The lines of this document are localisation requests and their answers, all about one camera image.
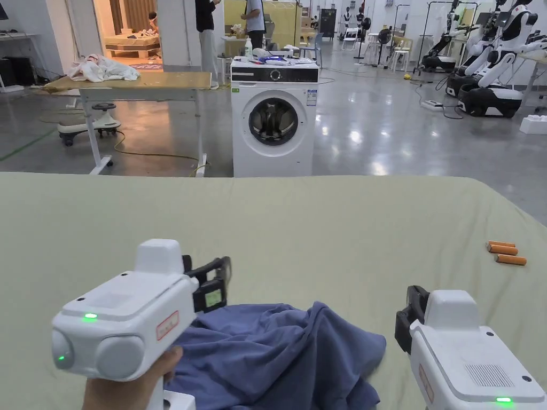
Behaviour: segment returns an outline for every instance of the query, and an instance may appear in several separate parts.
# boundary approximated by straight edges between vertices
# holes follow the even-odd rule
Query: cylindrical knob
[[[95,352],[95,366],[101,377],[121,380],[135,373],[144,358],[144,342],[137,336],[104,339]]]
[[[270,78],[273,81],[277,81],[281,78],[281,73],[279,72],[279,70],[272,70],[272,72],[270,73]]]
[[[53,363],[61,370],[68,370],[74,365],[72,344],[58,330],[51,333],[51,354],[53,355]]]

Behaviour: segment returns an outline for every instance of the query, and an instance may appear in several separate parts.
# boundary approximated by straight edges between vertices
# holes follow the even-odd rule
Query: washing machine
[[[231,65],[234,176],[311,175],[319,67]]]

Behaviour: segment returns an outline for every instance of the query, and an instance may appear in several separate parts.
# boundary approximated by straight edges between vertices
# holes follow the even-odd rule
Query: blue towel
[[[184,348],[168,390],[197,410],[365,410],[380,402],[364,381],[386,350],[316,302],[227,306],[199,316],[175,342]]]

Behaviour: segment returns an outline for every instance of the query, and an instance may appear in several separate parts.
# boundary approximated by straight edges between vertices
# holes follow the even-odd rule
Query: washing machine control panel
[[[232,81],[274,82],[274,83],[317,83],[319,67],[287,68],[287,67],[232,67]]]

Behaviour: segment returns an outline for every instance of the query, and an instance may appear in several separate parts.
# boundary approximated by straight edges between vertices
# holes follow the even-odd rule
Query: doorway
[[[103,55],[138,71],[163,71],[160,38],[149,14],[156,0],[92,0]]]

